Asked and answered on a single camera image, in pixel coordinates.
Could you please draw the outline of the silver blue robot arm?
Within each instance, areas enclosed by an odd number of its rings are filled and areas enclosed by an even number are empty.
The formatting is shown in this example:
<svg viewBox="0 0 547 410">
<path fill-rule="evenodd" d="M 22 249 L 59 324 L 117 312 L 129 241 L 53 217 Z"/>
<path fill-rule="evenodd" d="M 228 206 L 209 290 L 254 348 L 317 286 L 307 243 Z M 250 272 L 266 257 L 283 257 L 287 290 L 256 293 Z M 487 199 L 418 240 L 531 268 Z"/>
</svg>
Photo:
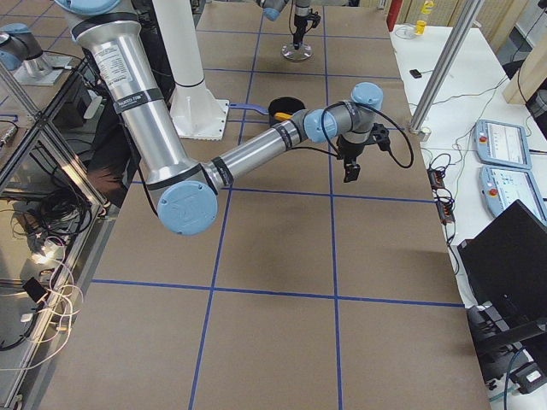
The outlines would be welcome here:
<svg viewBox="0 0 547 410">
<path fill-rule="evenodd" d="M 255 3 L 262 9 L 263 15 L 270 21 L 275 21 L 288 3 L 291 3 L 294 14 L 295 32 L 292 34 L 292 46 L 299 50 L 303 46 L 303 38 L 307 29 L 309 16 L 311 15 L 310 0 L 255 0 Z"/>
<path fill-rule="evenodd" d="M 338 138 L 349 159 L 346 176 L 373 130 L 383 91 L 362 82 L 350 100 L 326 109 L 300 110 L 246 143 L 201 163 L 188 156 L 175 118 L 156 83 L 140 40 L 141 26 L 128 1 L 60 1 L 74 41 L 91 52 L 138 152 L 149 169 L 146 186 L 156 200 L 159 220 L 170 231 L 195 235 L 208 229 L 217 215 L 218 190 L 234 179 L 294 149 L 305 140 Z"/>
</svg>

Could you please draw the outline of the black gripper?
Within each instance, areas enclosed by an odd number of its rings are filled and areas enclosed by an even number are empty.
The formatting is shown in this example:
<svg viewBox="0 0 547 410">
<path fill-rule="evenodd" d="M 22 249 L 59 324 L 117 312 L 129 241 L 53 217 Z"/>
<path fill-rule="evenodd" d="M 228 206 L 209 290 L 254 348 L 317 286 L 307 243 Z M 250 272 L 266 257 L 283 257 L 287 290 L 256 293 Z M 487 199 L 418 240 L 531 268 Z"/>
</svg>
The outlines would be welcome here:
<svg viewBox="0 0 547 410">
<path fill-rule="evenodd" d="M 303 36 L 307 31 L 308 16 L 294 15 L 294 33 L 292 36 L 292 45 L 295 49 L 300 49 L 303 44 Z"/>
<path fill-rule="evenodd" d="M 338 136 L 337 159 L 344 161 L 344 182 L 350 183 L 357 181 L 361 171 L 360 165 L 357 163 L 358 157 L 363 153 L 366 142 L 353 143 L 345 138 L 344 135 Z"/>
</svg>

